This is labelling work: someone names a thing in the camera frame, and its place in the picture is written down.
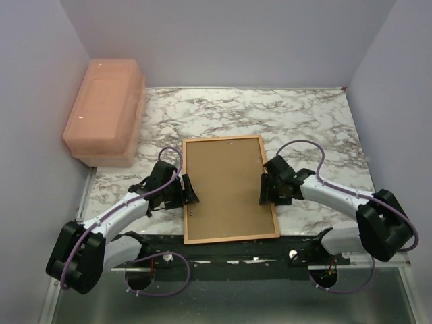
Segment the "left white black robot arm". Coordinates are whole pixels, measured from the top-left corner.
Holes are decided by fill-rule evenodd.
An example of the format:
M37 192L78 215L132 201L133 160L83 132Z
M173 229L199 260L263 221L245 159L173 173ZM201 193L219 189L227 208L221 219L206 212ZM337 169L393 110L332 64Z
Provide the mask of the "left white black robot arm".
M103 272L122 263L141 267L149 261L149 249L134 232L124 233L131 223L150 217L152 211L178 209L199 202L188 175L164 161L151 174L128 188L110 209L88 221L67 222L53 247L45 272L61 287L89 293Z

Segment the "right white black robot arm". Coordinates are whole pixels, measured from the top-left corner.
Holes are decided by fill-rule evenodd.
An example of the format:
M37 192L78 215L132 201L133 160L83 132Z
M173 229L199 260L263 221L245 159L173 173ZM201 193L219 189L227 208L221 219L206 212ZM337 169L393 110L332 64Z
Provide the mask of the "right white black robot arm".
M293 200L319 203L356 222L344 229L324 229L310 248L314 262L324 265L341 253L367 253L387 262L414 237L412 225L396 197L388 190L355 191L323 179L318 173L295 171L283 157L264 164L260 205L288 206Z

